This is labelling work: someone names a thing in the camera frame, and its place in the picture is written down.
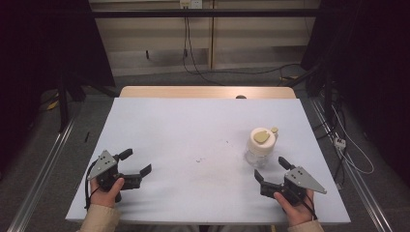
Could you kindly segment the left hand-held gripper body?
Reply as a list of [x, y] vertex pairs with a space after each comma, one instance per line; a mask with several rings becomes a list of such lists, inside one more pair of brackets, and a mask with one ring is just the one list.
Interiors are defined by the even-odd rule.
[[100, 189], [110, 191], [114, 183], [123, 178], [125, 183], [122, 190], [139, 189], [142, 182], [140, 174], [125, 175], [118, 171], [118, 155], [110, 155], [104, 150], [98, 158], [92, 162], [86, 174], [86, 181], [96, 179], [100, 185]]

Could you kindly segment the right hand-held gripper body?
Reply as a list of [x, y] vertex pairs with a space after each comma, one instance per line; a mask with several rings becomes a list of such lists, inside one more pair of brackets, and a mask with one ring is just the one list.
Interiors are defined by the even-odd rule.
[[292, 206], [304, 202], [308, 189], [322, 194], [327, 193], [302, 166], [292, 167], [286, 172], [282, 184], [266, 182], [262, 175], [259, 175], [259, 184], [261, 195], [273, 198], [275, 192], [280, 192]]

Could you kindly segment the clear bottle with cream lid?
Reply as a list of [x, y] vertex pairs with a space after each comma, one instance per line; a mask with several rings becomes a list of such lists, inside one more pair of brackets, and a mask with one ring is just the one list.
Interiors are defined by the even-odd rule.
[[249, 134], [244, 154], [246, 161], [259, 168], [267, 164], [278, 140], [278, 128], [256, 128]]

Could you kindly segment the person's right hand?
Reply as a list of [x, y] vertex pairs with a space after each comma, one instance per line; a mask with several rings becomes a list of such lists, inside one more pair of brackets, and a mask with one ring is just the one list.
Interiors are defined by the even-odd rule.
[[286, 212], [289, 226], [294, 226], [302, 224], [304, 222], [312, 221], [314, 216], [310, 212], [313, 209], [313, 195], [314, 192], [311, 189], [307, 190], [307, 197], [305, 198], [305, 203], [307, 207], [303, 204], [298, 206], [292, 206], [280, 192], [274, 193], [274, 198], [277, 200], [281, 208]]

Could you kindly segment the person's left hand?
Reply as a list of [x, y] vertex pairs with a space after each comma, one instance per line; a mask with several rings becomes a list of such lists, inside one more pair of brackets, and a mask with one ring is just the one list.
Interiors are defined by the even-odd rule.
[[110, 191], [103, 191], [100, 189], [100, 185], [96, 179], [92, 179], [90, 182], [91, 187], [91, 203], [94, 205], [105, 206], [108, 208], [115, 207], [115, 198], [123, 187], [125, 180], [119, 178]]

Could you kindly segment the white table cover board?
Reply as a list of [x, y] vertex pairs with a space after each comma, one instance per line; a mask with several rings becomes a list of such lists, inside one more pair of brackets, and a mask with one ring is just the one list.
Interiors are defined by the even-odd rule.
[[289, 100], [140, 99], [114, 101], [94, 153], [118, 154], [121, 172], [152, 171], [139, 189], [125, 190], [117, 208], [136, 224], [278, 224], [281, 206], [261, 195], [244, 159], [250, 132], [278, 128], [274, 156], [261, 174], [281, 183], [284, 157], [325, 189], [314, 196], [324, 224], [347, 223], [344, 207], [301, 102]]

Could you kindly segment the black metal stand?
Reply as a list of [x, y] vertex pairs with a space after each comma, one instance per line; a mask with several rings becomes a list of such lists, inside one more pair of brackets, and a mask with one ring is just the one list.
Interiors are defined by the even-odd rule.
[[70, 120], [67, 94], [70, 94], [75, 102], [83, 102], [86, 95], [81, 88], [82, 85], [91, 86], [93, 89], [111, 98], [117, 98], [120, 96], [118, 92], [109, 90], [101, 84], [98, 84], [96, 81], [90, 80], [81, 75], [74, 74], [72, 77], [69, 77], [67, 74], [62, 73], [57, 81], [58, 102], [60, 105], [59, 132], [62, 132], [68, 126]]

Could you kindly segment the wooden table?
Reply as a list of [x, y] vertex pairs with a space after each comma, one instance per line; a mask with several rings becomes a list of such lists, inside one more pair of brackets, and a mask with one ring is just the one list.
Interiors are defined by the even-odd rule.
[[126, 86], [121, 98], [295, 99], [289, 87]]

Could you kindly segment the black curtain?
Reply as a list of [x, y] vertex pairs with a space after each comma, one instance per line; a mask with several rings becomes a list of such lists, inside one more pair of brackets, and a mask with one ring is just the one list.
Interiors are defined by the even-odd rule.
[[34, 122], [43, 92], [86, 84], [112, 86], [89, 0], [0, 0], [0, 170]]
[[344, 14], [315, 19], [301, 66], [308, 70], [349, 24], [332, 78], [385, 162], [410, 187], [410, 0], [320, 0]]

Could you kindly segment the black horizontal metal bar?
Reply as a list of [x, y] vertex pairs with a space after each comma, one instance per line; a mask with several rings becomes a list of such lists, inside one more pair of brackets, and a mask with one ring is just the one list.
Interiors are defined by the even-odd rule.
[[132, 11], [93, 11], [96, 18], [122, 17], [305, 17], [319, 16], [324, 12], [318, 9], [277, 9], [277, 10], [132, 10]]

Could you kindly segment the aluminium floor rail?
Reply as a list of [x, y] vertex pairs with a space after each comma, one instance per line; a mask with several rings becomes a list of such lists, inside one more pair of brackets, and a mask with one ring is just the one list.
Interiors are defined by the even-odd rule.
[[370, 188], [367, 186], [365, 179], [363, 178], [365, 172], [359, 170], [346, 149], [337, 147], [335, 143], [337, 136], [337, 132], [334, 134], [329, 134], [329, 139], [333, 144], [333, 147], [336, 149], [337, 156], [342, 159], [345, 173], [349, 176], [356, 192], [359, 194], [367, 213], [376, 227], [376, 230], [378, 232], [393, 232], [393, 229], [381, 209], [380, 204], [375, 199]]
[[51, 176], [51, 172], [59, 159], [64, 146], [73, 130], [75, 119], [71, 119], [64, 128], [56, 134], [52, 147], [47, 151], [40, 172], [30, 179], [30, 188], [20, 204], [11, 225], [6, 232], [25, 232], [31, 216], [44, 192], [44, 188]]

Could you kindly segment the white wall socket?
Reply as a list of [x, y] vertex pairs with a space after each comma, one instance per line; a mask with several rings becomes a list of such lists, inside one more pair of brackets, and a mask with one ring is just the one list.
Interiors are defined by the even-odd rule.
[[203, 2], [202, 0], [180, 0], [180, 8], [199, 10], [203, 8]]

